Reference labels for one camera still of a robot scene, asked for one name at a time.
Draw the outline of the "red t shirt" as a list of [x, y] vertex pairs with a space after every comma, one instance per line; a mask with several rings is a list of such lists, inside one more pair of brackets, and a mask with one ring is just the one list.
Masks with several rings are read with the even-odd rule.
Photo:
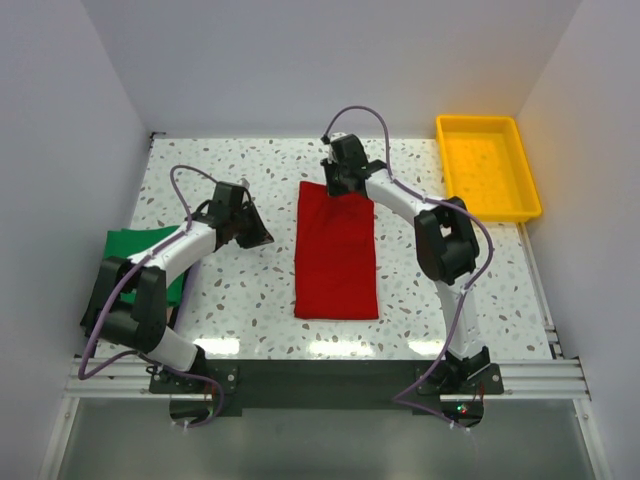
[[299, 184], [294, 255], [294, 316], [304, 320], [379, 318], [374, 204], [358, 195], [331, 197]]

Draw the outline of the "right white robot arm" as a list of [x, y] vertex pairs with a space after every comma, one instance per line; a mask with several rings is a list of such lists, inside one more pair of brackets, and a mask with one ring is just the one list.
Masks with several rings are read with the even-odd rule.
[[422, 273], [434, 282], [446, 326], [443, 352], [418, 383], [469, 392], [491, 360], [482, 337], [472, 287], [480, 272], [474, 218], [458, 197], [429, 197], [390, 173], [387, 163], [368, 159], [360, 139], [323, 136], [328, 156], [321, 161], [328, 193], [359, 194], [399, 215], [413, 226]]

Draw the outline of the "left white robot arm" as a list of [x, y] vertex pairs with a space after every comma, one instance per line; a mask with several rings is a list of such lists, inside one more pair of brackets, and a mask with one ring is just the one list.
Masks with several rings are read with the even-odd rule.
[[81, 320], [88, 336], [83, 361], [105, 340], [172, 370], [183, 391], [200, 390], [207, 380], [206, 355], [168, 325], [167, 291], [194, 264], [232, 241], [251, 249], [273, 237], [246, 186], [220, 182], [212, 198], [169, 237], [128, 257], [104, 259]]

